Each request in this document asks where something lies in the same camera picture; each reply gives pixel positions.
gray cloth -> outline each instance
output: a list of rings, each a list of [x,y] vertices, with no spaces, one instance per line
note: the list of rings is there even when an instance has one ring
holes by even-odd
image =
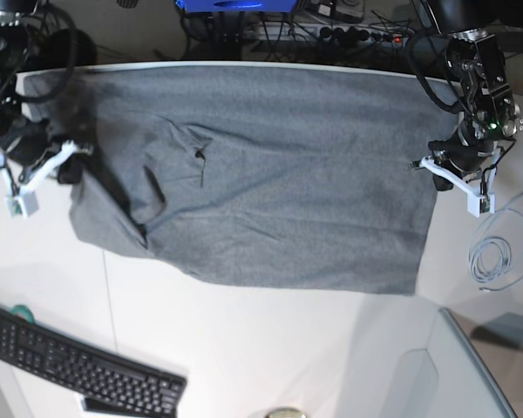
[[[211,283],[366,293],[414,292],[436,193],[408,167],[456,123],[412,78],[231,64],[80,72],[37,110],[102,150],[73,188],[81,240]]]

white cable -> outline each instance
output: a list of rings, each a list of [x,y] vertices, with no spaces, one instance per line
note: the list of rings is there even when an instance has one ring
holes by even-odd
[[[523,222],[523,213],[511,208],[514,203],[522,198],[523,193],[515,196],[501,210],[497,211],[494,215],[490,216],[480,224],[472,235],[472,241],[469,247],[469,271],[472,278],[482,285],[492,283],[496,279],[510,273],[515,266],[517,266],[518,261],[523,257],[522,249],[519,257],[512,258],[512,248],[506,239],[495,236],[486,236],[494,224],[508,213],[518,216]],[[493,249],[497,257],[497,260],[493,263],[492,267],[487,267],[482,258],[487,249]],[[508,285],[499,288],[481,287],[480,290],[483,292],[501,292],[522,280],[523,274]]]

desk surface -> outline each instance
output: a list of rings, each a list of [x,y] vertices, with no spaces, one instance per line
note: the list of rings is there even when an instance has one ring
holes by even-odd
[[[500,164],[499,205],[523,190],[523,133],[519,140]],[[428,300],[477,323],[523,314],[523,283],[485,294],[468,277],[468,240],[480,220],[459,191],[438,195],[418,274],[424,298],[201,283],[167,264],[78,242],[67,187],[46,181],[29,220],[8,218],[3,192],[0,178],[0,303],[27,304],[47,326],[188,376],[184,418],[261,418],[284,405],[339,418],[353,404],[361,416],[377,416],[397,357],[427,342],[437,310]],[[375,368],[370,358],[383,362]],[[36,417],[80,416],[69,391],[14,373]],[[66,411],[66,402],[74,408]]]

